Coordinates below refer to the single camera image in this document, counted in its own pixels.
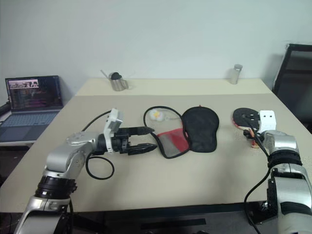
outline laptop keyboard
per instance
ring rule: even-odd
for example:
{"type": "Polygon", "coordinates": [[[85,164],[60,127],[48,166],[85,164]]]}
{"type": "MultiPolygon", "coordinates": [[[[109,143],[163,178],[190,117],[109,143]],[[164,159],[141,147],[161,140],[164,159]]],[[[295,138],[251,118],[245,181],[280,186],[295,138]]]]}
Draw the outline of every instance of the laptop keyboard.
{"type": "Polygon", "coordinates": [[[52,122],[57,113],[43,114],[26,114],[26,115],[11,115],[1,127],[19,127],[19,126],[34,126],[48,125],[52,122]]]}

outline white bracket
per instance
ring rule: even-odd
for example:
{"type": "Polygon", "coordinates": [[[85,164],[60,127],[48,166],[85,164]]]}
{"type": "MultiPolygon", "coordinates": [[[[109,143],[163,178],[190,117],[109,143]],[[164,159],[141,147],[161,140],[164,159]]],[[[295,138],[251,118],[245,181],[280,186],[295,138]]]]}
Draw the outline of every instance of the white bracket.
{"type": "Polygon", "coordinates": [[[122,113],[119,110],[113,108],[109,113],[109,116],[107,117],[103,131],[106,142],[106,148],[109,153],[113,152],[111,138],[114,136],[114,133],[118,131],[120,125],[122,124],[122,121],[123,121],[122,113]]]}
{"type": "Polygon", "coordinates": [[[260,111],[259,116],[260,128],[258,130],[258,133],[262,133],[267,130],[276,130],[276,119],[274,111],[260,111]]]}

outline metal cup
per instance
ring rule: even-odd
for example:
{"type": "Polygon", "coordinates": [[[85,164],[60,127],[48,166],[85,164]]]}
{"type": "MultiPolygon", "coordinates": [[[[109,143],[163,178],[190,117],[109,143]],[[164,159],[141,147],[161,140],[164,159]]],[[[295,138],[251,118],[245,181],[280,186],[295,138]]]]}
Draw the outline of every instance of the metal cup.
{"type": "Polygon", "coordinates": [[[114,72],[110,75],[110,82],[115,91],[129,89],[128,82],[124,80],[118,72],[114,72]]]}

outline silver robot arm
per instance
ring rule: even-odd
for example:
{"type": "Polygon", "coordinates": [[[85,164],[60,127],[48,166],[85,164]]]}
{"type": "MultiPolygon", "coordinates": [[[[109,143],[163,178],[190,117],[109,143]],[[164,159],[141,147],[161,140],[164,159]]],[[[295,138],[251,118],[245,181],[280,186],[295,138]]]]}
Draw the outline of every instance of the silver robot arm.
{"type": "Polygon", "coordinates": [[[268,206],[279,234],[312,234],[312,187],[295,137],[276,130],[273,111],[260,111],[263,146],[269,151],[268,206]]]}
{"type": "Polygon", "coordinates": [[[52,234],[64,230],[70,194],[88,154],[97,149],[98,134],[80,132],[48,155],[35,195],[29,199],[15,234],[52,234]]]}
{"type": "Polygon", "coordinates": [[[142,154],[157,146],[143,143],[131,146],[128,138],[132,135],[145,135],[153,131],[148,127],[119,128],[122,114],[112,109],[106,121],[103,134],[79,132],[52,151],[46,161],[38,188],[15,229],[15,234],[58,234],[68,228],[70,216],[70,194],[77,186],[85,161],[90,154],[120,152],[128,155],[142,154]]]}

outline black strap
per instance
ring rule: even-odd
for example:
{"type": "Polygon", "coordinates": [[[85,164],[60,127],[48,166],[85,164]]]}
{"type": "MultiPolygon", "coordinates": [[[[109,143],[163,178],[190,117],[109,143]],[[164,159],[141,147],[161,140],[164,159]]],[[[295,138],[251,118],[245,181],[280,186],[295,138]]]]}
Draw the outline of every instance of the black strap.
{"type": "Polygon", "coordinates": [[[302,165],[300,155],[292,150],[278,150],[268,158],[268,167],[272,168],[275,165],[282,163],[292,163],[302,165]]]}
{"type": "Polygon", "coordinates": [[[295,202],[282,202],[281,211],[283,215],[287,215],[290,213],[300,213],[312,216],[311,209],[308,206],[295,202]]]}

